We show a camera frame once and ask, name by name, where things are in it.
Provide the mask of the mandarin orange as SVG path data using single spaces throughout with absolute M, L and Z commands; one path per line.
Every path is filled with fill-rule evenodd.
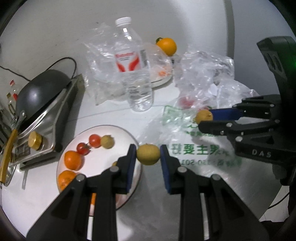
M 96 193 L 93 193 L 91 197 L 91 208 L 95 207 L 95 201 L 96 201 Z
M 65 166 L 73 171 L 78 171 L 82 166 L 82 156 L 76 151 L 67 151 L 64 155 Z
M 58 176 L 58 188 L 62 192 L 76 177 L 76 173 L 70 170 L 65 170 Z

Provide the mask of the red cherry tomato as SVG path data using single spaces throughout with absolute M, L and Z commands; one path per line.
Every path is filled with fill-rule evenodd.
M 101 146 L 101 137 L 97 134 L 91 134 L 89 136 L 89 144 L 93 148 L 98 148 Z
M 86 143 L 79 143 L 76 147 L 76 151 L 83 156 L 89 154 L 90 150 L 90 146 Z

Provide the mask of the printed plastic fruit bag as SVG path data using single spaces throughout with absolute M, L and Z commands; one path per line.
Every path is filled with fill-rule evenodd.
M 195 122 L 197 111 L 165 105 L 137 136 L 140 144 L 166 145 L 171 156 L 199 175 L 218 174 L 239 179 L 252 172 L 252 161 L 236 156 L 225 136 L 202 133 Z

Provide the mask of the red tomato in bag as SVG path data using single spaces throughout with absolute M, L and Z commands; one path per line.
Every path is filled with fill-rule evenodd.
M 191 108 L 193 105 L 194 105 L 194 100 L 187 97 L 187 96 L 184 96 L 184 97 L 181 97 L 179 100 L 178 100 L 178 103 L 179 103 L 179 106 L 180 108 L 182 109 L 188 109 L 188 108 Z

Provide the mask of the crumpled clear plastic bag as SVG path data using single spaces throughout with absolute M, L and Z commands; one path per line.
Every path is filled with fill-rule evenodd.
M 178 100 L 184 96 L 195 101 L 188 109 L 230 108 L 245 98 L 259 96 L 234 75 L 232 58 L 190 48 L 174 61 L 174 83 L 180 92 L 175 106 L 180 108 Z

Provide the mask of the white round plate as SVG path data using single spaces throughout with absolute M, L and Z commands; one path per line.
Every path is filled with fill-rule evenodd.
M 101 137 L 110 135 L 115 143 L 111 149 L 103 147 L 91 149 L 90 153 L 83 157 L 82 167 L 76 173 L 85 174 L 86 177 L 99 175 L 104 170 L 110 168 L 119 157 L 127 154 L 131 144 L 138 146 L 138 142 L 133 135 L 119 126 L 101 125 L 89 128 L 77 135 L 65 148 L 58 162 L 56 179 L 59 179 L 60 174 L 64 171 L 72 171 L 66 167 L 64 162 L 66 152 L 75 151 L 79 143 L 88 143 L 89 136 L 92 134 L 97 134 Z

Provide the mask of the small plate with peels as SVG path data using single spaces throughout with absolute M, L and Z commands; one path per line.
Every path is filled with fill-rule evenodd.
M 166 84 L 173 75 L 173 64 L 171 60 L 151 61 L 149 63 L 149 73 L 152 88 Z

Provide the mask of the silver induction cooker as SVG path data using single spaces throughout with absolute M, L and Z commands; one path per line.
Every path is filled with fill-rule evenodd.
M 62 139 L 65 125 L 74 104 L 78 86 L 83 84 L 83 76 L 73 78 L 67 88 L 50 103 L 41 115 L 18 135 L 8 167 L 20 164 L 21 169 L 29 168 L 39 162 L 53 159 L 62 151 Z M 42 137 L 38 150 L 28 145 L 29 135 L 35 131 Z

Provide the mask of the large orange with leaf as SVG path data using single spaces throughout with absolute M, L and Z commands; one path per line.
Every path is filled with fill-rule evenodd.
M 177 44 L 171 38 L 158 38 L 156 45 L 159 46 L 169 57 L 177 52 Z

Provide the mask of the clear plastic water bottle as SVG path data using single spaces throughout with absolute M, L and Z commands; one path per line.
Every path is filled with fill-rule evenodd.
M 114 57 L 130 108 L 143 112 L 151 108 L 154 98 L 147 53 L 131 23 L 129 16 L 115 21 Z

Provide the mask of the black wok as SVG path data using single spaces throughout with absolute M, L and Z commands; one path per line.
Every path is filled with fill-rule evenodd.
M 71 79 L 65 73 L 51 69 L 39 74 L 21 89 L 16 101 L 17 122 L 1 161 L 1 183 L 6 181 L 6 172 L 19 132 L 29 127 L 70 82 Z

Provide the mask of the red label sauce bottle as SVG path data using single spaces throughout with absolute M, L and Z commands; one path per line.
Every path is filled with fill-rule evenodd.
M 10 86 L 11 86 L 11 96 L 13 97 L 13 99 L 15 101 L 17 101 L 18 99 L 18 95 L 19 95 L 19 88 L 18 85 L 15 83 L 14 80 L 10 81 Z

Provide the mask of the dark oil bottle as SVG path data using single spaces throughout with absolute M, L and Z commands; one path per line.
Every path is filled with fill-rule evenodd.
M 6 97 L 8 99 L 8 108 L 9 108 L 9 111 L 11 112 L 11 114 L 15 114 L 15 108 L 14 108 L 13 100 L 11 98 L 11 94 L 10 93 L 7 93 Z

